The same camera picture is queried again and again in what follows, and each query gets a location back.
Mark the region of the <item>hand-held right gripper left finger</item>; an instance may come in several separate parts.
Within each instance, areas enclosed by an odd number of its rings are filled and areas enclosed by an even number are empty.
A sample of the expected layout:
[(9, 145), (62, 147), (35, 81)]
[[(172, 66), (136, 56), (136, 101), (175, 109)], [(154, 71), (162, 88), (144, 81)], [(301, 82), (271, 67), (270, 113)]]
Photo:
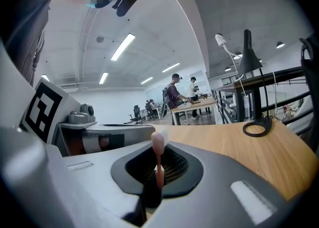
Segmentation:
[(14, 128), (0, 130), (1, 227), (137, 228), (146, 220), (141, 200), (116, 214), (84, 190), (56, 148)]

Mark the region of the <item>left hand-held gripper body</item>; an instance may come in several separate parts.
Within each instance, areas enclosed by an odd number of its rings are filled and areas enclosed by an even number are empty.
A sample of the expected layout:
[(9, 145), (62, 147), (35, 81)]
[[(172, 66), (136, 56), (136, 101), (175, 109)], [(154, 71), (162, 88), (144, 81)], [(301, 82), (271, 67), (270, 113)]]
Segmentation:
[(134, 145), (150, 140), (155, 131), (143, 124), (98, 124), (92, 105), (79, 103), (46, 79), (38, 82), (22, 124), (63, 157)]

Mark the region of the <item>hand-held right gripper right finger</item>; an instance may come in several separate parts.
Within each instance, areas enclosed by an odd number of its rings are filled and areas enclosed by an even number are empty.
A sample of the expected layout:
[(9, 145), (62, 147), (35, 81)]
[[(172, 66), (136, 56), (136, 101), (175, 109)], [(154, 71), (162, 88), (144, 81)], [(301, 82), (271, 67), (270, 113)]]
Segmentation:
[(199, 183), (186, 195), (162, 199), (146, 228), (283, 228), (300, 197), (289, 201), (268, 181), (226, 155), (182, 143), (170, 146), (199, 161)]

